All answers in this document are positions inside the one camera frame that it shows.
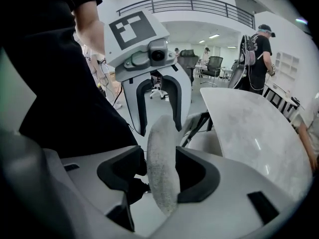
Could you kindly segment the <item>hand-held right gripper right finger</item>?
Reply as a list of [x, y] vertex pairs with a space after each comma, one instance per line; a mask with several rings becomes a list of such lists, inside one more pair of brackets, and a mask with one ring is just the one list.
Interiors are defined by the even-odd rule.
[[250, 166], [176, 148], [180, 192], [157, 239], [268, 239], [289, 218], [294, 201]]

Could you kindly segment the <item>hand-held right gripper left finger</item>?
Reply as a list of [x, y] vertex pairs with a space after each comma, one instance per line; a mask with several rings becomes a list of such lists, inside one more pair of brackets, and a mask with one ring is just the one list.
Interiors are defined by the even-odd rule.
[[142, 154], [138, 145], [64, 159], [44, 150], [73, 232], [134, 232], [128, 180], [136, 175]]

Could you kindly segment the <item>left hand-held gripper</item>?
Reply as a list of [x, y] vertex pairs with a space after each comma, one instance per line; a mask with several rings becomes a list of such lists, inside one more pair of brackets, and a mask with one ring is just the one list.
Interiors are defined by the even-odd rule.
[[191, 104], [191, 81], [168, 50], [169, 32], [148, 10], [123, 15], [104, 25], [105, 58], [123, 82], [129, 114], [135, 131], [145, 136], [145, 92], [152, 88], [150, 72], [161, 69], [161, 89], [167, 92], [175, 127], [181, 131]]

